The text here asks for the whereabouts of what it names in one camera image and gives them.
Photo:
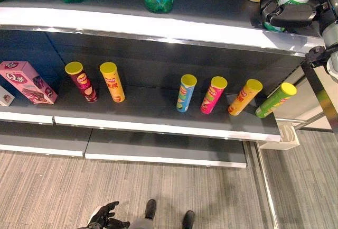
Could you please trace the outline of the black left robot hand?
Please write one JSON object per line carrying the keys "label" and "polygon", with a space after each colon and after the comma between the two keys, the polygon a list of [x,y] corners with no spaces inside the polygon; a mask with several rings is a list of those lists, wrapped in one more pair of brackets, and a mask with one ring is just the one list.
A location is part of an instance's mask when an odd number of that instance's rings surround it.
{"label": "black left robot hand", "polygon": [[118,229],[118,228],[129,228],[130,222],[123,222],[113,218],[115,213],[111,212],[115,207],[119,205],[119,201],[114,201],[105,206],[102,206],[90,219],[86,228],[107,228],[107,229]]}

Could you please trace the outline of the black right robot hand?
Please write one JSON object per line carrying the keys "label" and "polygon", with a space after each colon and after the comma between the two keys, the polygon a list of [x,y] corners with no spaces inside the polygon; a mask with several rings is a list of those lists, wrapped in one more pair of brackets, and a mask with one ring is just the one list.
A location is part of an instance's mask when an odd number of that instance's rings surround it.
{"label": "black right robot hand", "polygon": [[320,9],[320,2],[314,0],[260,0],[263,25],[276,32],[310,25]]}

